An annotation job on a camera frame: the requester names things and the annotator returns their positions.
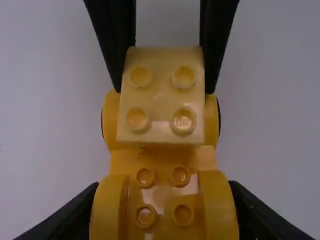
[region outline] lego logo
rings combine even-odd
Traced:
[[[186,116],[176,117],[174,119],[174,125],[180,129],[188,129],[191,127],[192,120]]]

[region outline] lego brick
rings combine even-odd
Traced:
[[[116,140],[203,144],[202,49],[131,47],[126,55]]]

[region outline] white background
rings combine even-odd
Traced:
[[[320,1],[242,0],[217,85],[219,168],[320,239]],[[196,0],[138,0],[138,45],[196,45]],[[108,173],[112,88],[81,0],[0,7],[0,239]]]

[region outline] lego stud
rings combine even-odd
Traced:
[[[185,187],[191,178],[190,170],[184,166],[176,166],[172,171],[171,182],[177,188]]]
[[[150,204],[143,204],[135,210],[134,222],[141,229],[149,229],[156,221],[157,212]]]
[[[188,66],[181,66],[171,74],[171,83],[179,90],[191,89],[196,81],[196,72]]]
[[[151,75],[145,66],[136,66],[130,71],[128,80],[134,88],[145,88],[151,82]]]
[[[146,132],[150,127],[150,116],[142,108],[134,107],[126,114],[126,124],[135,134]]]
[[[173,221],[178,226],[188,227],[195,218],[194,211],[186,204],[179,204],[173,208]]]
[[[136,180],[140,188],[149,189],[155,184],[156,175],[154,171],[142,168],[137,172]]]
[[[180,107],[173,114],[170,127],[176,135],[191,134],[197,126],[197,115],[190,107]]]

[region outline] yellow lego piece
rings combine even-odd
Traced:
[[[110,170],[94,196],[90,240],[239,239],[203,73],[199,47],[128,51],[121,94],[109,92],[102,109]]]
[[[202,49],[131,47],[121,86],[116,140],[203,144]]]
[[[213,146],[111,152],[92,205],[91,240],[237,240],[231,189]]]

